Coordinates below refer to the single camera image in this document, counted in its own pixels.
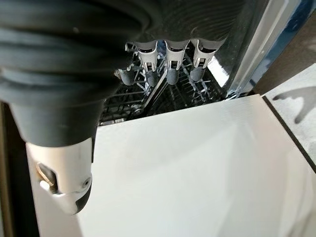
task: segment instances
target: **white plastic connector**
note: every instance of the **white plastic connector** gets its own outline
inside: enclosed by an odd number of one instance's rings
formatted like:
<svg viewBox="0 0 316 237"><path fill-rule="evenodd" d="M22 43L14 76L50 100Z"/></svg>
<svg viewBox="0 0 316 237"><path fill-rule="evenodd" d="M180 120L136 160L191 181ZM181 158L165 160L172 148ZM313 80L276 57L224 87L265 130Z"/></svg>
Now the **white plastic connector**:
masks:
<svg viewBox="0 0 316 237"><path fill-rule="evenodd" d="M177 66L176 66L176 70L180 69L180 66L182 64L183 61L183 57L184 57L184 53L186 51L186 47L183 48L183 50L180 51L172 51L167 43L167 41L165 41L166 44L166 55L167 55L167 65L168 68L171 69L171 65L172 65L172 61L177 62Z"/></svg>
<svg viewBox="0 0 316 237"><path fill-rule="evenodd" d="M204 53L199 49L199 40L195 40L192 42L196 43L195 46L195 51L194 51L194 56L193 56L193 64L194 67L197 68L202 60L203 62L203 69L207 67L207 64L211 61L212 57L214 56L215 52L211 53Z"/></svg>
<svg viewBox="0 0 316 237"><path fill-rule="evenodd" d="M158 44L158 41L156 41L156 44L155 44L155 48L152 52L148 52L148 53L145 53L145 52L142 52L140 50L138 50L139 52L139 55L140 55L140 58L141 58L141 61L142 61L142 64L145 68L145 71L148 72L148 71L156 71L156 68L157 68L157 44Z"/></svg>
<svg viewBox="0 0 316 237"><path fill-rule="evenodd" d="M76 203L90 189L92 183L92 139L65 147L40 147L26 143L28 156L39 173L39 185L68 214L76 214L82 209ZM45 173L56 177L53 184Z"/></svg>

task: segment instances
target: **wire rack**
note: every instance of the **wire rack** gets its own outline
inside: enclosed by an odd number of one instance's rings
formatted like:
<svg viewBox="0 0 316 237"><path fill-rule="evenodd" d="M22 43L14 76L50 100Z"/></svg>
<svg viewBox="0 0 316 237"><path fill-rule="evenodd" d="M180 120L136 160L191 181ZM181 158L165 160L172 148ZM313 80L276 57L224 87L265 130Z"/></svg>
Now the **wire rack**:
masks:
<svg viewBox="0 0 316 237"><path fill-rule="evenodd" d="M136 57L132 64L135 71L134 84L127 86L122 83L116 93L105 100L99 125L104 126L223 100L224 92L211 72L206 69L203 78L199 82L193 82L190 78L191 67L191 57L186 53L180 68L179 81L175 85L169 85L165 79L165 53L160 52L157 66L159 82L155 87L150 87L140 59Z"/></svg>

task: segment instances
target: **white surface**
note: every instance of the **white surface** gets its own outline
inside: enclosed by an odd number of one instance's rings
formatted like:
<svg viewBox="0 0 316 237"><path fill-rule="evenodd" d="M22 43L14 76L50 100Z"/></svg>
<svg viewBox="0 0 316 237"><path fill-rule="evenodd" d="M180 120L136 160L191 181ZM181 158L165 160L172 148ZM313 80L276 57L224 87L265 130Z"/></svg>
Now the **white surface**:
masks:
<svg viewBox="0 0 316 237"><path fill-rule="evenodd" d="M316 163L316 64L265 95Z"/></svg>
<svg viewBox="0 0 316 237"><path fill-rule="evenodd" d="M314 237L315 174L259 96L98 129L88 204L42 237Z"/></svg>

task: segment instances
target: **white panel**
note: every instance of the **white panel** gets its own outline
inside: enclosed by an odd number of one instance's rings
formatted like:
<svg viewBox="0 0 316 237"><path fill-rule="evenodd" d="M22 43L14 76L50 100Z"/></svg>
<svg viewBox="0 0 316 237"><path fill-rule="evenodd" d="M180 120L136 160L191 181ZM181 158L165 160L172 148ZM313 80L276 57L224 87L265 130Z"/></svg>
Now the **white panel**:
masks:
<svg viewBox="0 0 316 237"><path fill-rule="evenodd" d="M74 217L33 185L42 237L298 237L315 208L315 174L258 95L100 127L92 175Z"/></svg>

